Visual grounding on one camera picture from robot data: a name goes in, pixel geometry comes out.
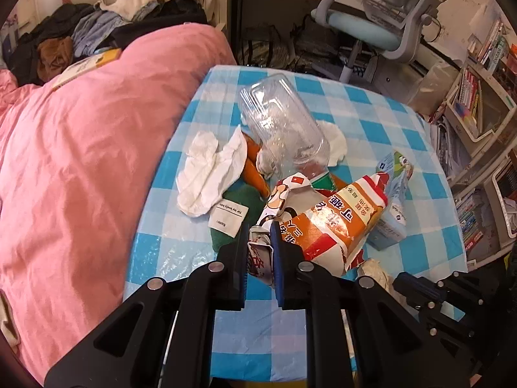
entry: screw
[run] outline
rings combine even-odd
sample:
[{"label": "screw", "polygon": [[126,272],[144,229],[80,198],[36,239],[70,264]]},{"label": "screw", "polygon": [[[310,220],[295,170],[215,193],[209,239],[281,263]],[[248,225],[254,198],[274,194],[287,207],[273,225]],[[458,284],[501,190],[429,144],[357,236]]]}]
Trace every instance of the screw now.
[{"label": "screw", "polygon": [[310,261],[302,261],[301,263],[298,264],[298,269],[300,271],[309,273],[314,270],[314,264],[311,263]]},{"label": "screw", "polygon": [[363,276],[359,279],[359,285],[364,289],[371,289],[375,285],[375,280],[369,276]]},{"label": "screw", "polygon": [[158,290],[164,285],[164,281],[162,279],[158,279],[158,277],[155,277],[154,279],[151,279],[147,282],[147,287],[150,290]]},{"label": "screw", "polygon": [[208,269],[212,273],[218,273],[218,272],[224,270],[224,264],[222,262],[219,262],[219,261],[214,261],[213,263],[208,264]]}]

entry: crumpled tissue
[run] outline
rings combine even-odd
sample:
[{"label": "crumpled tissue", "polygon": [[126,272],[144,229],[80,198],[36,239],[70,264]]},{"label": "crumpled tissue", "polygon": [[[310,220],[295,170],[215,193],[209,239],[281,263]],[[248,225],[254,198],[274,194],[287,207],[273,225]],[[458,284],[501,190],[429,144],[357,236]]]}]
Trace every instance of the crumpled tissue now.
[{"label": "crumpled tissue", "polygon": [[222,199],[222,194],[242,173],[247,145],[240,125],[216,153],[217,141],[210,131],[198,131],[187,151],[185,168],[176,177],[177,204],[190,217],[199,217]]}]

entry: green cloth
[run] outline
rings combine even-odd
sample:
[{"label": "green cloth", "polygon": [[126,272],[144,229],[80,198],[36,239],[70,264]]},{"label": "green cloth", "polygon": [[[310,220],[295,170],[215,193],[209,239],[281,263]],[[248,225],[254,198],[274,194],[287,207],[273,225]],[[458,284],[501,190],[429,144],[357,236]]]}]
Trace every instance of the green cloth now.
[{"label": "green cloth", "polygon": [[[257,224],[259,221],[258,219],[262,214],[262,210],[266,205],[266,202],[262,201],[258,190],[248,184],[243,184],[236,190],[228,190],[223,194],[223,198],[249,208],[246,213],[246,217],[244,217],[244,222],[248,223],[250,226]],[[226,245],[227,243],[232,243],[235,240],[235,238],[215,229],[210,229],[210,234],[212,236],[212,247],[217,253],[221,246]]]}]

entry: blue clothing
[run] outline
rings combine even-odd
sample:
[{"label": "blue clothing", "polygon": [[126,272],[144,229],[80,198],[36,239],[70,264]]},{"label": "blue clothing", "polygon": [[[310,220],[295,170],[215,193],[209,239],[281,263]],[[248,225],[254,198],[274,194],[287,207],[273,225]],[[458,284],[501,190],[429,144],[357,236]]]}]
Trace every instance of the blue clothing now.
[{"label": "blue clothing", "polygon": [[117,13],[95,10],[83,17],[73,31],[73,55],[76,58],[93,55],[97,47],[106,39],[113,29],[130,22]]}]

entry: orange snack bag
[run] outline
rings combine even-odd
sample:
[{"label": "orange snack bag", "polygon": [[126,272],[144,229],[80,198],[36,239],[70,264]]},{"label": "orange snack bag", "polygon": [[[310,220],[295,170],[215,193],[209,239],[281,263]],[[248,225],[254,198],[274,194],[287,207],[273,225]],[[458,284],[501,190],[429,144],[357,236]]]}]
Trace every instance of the orange snack bag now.
[{"label": "orange snack bag", "polygon": [[282,223],[282,239],[301,246],[306,260],[342,276],[386,207],[384,186],[388,179],[387,174],[378,173],[353,182],[327,201]]}]

